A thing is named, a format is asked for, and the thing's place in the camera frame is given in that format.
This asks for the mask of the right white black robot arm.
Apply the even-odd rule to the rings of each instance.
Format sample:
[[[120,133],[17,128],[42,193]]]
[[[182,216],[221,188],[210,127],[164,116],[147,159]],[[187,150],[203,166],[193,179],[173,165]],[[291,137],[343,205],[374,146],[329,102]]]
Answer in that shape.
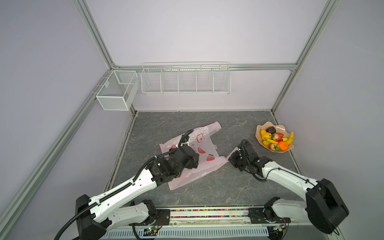
[[[305,177],[288,170],[272,159],[260,157],[251,143],[242,140],[228,161],[238,170],[251,174],[260,182],[273,181],[300,197],[299,201],[280,197],[270,199],[257,217],[269,223],[295,219],[311,223],[325,234],[333,233],[350,212],[334,184]]]

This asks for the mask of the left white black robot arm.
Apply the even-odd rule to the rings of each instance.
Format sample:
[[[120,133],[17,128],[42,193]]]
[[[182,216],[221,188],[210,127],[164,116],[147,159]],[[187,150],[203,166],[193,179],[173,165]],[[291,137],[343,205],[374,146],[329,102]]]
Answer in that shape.
[[[60,239],[73,223],[78,228],[78,240],[99,240],[107,231],[116,227],[153,223],[157,210],[152,201],[144,200],[127,208],[124,205],[178,178],[184,169],[197,168],[198,164],[199,154],[188,145],[177,146],[150,158],[133,178],[119,186],[91,198],[87,195],[79,197],[75,216],[64,224],[55,239]]]

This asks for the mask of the orange toy tangerine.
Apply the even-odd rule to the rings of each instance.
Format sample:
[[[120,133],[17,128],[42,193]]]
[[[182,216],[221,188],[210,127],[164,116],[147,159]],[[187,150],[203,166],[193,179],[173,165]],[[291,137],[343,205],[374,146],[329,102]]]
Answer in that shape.
[[[289,147],[289,144],[285,141],[281,141],[278,143],[278,147],[281,151],[286,151]]]

